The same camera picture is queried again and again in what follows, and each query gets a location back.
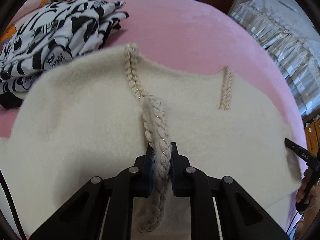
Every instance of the black and white patterned fabric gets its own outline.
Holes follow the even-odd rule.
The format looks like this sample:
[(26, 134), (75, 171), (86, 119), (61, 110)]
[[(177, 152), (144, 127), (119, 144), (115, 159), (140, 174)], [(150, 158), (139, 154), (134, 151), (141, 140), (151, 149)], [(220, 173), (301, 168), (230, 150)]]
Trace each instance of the black and white patterned fabric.
[(15, 33), (0, 54), (0, 95), (28, 91), (47, 70), (104, 45), (128, 17), (115, 11), (123, 1), (72, 0), (41, 8)]

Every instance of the silver screw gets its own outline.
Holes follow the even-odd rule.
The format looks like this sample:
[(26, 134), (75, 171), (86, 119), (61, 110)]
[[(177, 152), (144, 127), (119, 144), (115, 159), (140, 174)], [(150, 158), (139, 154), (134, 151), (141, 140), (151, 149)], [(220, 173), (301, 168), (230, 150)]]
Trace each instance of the silver screw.
[(139, 168), (136, 166), (132, 166), (129, 168), (130, 173), (137, 173), (139, 171)]
[(101, 181), (101, 178), (96, 176), (96, 177), (91, 178), (90, 181), (92, 184), (98, 184)]
[(233, 182), (233, 178), (230, 176), (225, 176), (223, 180), (225, 183), (228, 183), (228, 184), (231, 184)]
[(187, 167), (186, 168), (186, 172), (187, 173), (195, 173), (196, 172), (196, 169), (194, 167)]

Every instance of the human hand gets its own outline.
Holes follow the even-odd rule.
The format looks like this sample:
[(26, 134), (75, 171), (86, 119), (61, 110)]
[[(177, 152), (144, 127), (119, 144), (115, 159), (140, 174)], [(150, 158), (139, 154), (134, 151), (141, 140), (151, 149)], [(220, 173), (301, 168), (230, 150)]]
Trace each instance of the human hand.
[[(304, 190), (306, 189), (307, 184), (308, 184), (308, 182), (306, 180), (307, 172), (308, 172), (308, 169), (305, 170), (305, 172), (303, 173), (303, 175), (305, 177), (302, 179), (301, 187), (299, 188), (298, 193), (296, 195), (296, 202), (297, 203), (300, 202), (304, 198), (304, 195), (305, 195)], [(316, 205), (316, 203), (320, 200), (320, 184), (319, 184), (319, 182), (311, 188), (310, 193), (313, 197), (310, 200), (310, 203), (309, 203), (306, 211), (312, 209)]]

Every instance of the ruffled lace fabric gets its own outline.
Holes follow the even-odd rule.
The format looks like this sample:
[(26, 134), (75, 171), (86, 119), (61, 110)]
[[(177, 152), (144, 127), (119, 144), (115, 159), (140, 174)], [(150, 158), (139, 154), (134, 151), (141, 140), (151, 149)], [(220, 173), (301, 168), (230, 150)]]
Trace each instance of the ruffled lace fabric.
[(273, 59), (304, 117), (320, 109), (320, 36), (281, 6), (276, 0), (252, 0), (240, 4), (231, 17)]

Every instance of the pink blanket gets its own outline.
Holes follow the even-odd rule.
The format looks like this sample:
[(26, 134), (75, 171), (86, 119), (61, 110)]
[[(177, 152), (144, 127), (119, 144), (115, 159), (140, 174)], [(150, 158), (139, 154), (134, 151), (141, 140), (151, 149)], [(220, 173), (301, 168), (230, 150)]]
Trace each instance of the pink blanket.
[[(270, 98), (290, 125), (292, 140), (306, 147), (302, 120), (286, 81), (266, 52), (233, 20), (194, 0), (125, 1), (130, 17), (108, 39), (108, 46), (135, 42), (149, 59), (192, 73), (213, 74), (230, 66)], [(0, 111), (0, 136), (10, 135), (17, 112)], [(294, 200), (289, 222), (293, 213)]]

